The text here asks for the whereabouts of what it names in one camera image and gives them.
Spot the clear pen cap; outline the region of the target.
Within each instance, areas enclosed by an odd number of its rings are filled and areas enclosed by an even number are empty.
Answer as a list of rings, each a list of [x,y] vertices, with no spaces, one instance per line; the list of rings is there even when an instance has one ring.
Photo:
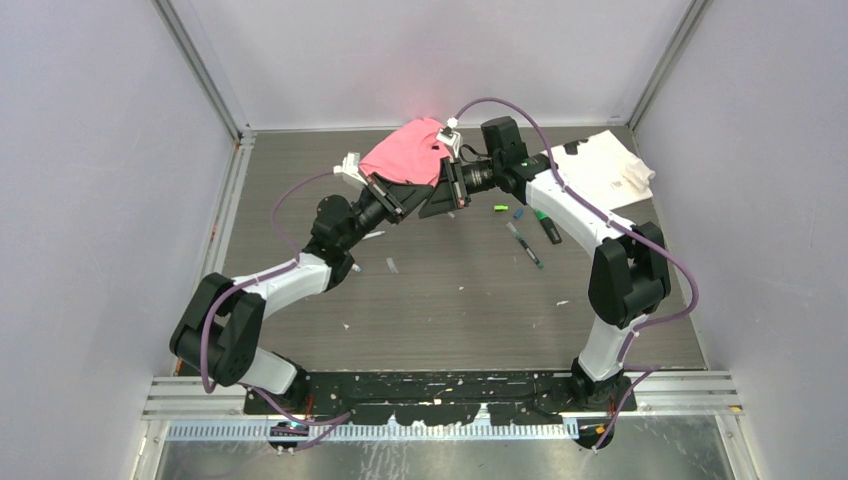
[[[399,273],[398,268],[397,268],[397,265],[396,265],[396,263],[395,263],[395,261],[394,261],[394,259],[393,259],[393,258],[387,258],[387,259],[386,259],[386,263],[387,263],[387,266],[388,266],[389,270],[390,270],[393,274],[398,274],[398,273]]]

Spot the green gel pen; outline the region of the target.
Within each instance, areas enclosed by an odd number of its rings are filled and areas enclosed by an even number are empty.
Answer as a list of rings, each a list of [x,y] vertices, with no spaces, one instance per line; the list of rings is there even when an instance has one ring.
[[[522,236],[522,234],[518,231],[518,229],[515,227],[515,225],[514,225],[512,222],[507,222],[507,223],[506,223],[506,228],[507,228],[507,229],[509,230],[509,232],[513,235],[513,237],[517,240],[517,242],[519,243],[519,245],[522,247],[522,249],[525,251],[525,253],[528,255],[528,257],[531,259],[531,261],[532,261],[532,262],[536,265],[536,267],[537,267],[538,269],[543,269],[543,268],[544,268],[544,264],[543,264],[543,262],[542,262],[542,261],[539,259],[539,257],[535,254],[535,252],[534,252],[534,251],[532,250],[532,248],[529,246],[529,244],[528,244],[528,243],[527,243],[527,241],[524,239],[524,237]]]

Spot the black green highlighter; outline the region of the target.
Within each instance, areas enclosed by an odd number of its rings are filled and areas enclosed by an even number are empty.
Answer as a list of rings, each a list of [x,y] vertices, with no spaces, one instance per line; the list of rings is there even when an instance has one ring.
[[[562,237],[555,222],[541,210],[536,210],[535,216],[549,241],[554,245],[560,244],[562,242]]]

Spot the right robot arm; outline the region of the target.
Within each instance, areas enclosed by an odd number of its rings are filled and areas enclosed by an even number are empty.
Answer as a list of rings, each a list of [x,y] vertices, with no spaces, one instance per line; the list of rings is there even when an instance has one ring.
[[[481,126],[483,160],[461,165],[463,140],[457,121],[434,127],[435,142],[448,150],[439,184],[452,195],[453,209],[471,194],[499,188],[527,207],[540,209],[591,257],[588,299],[595,318],[583,350],[566,381],[566,404],[599,409],[624,401],[624,361],[633,340],[671,292],[669,253],[661,229],[634,225],[602,210],[567,180],[563,162],[545,141],[544,153],[528,153],[516,121],[500,117]]]

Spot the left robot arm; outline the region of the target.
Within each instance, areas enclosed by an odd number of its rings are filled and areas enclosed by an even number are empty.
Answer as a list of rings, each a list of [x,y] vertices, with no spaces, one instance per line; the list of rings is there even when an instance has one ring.
[[[430,185],[394,183],[374,174],[355,201],[325,196],[309,241],[292,259],[242,277],[203,277],[173,331],[170,351],[199,372],[207,393],[246,383],[268,391],[280,411],[300,410],[307,387],[296,379],[297,365],[259,347],[264,320],[338,286],[355,264],[355,245],[382,222],[403,221],[433,192]]]

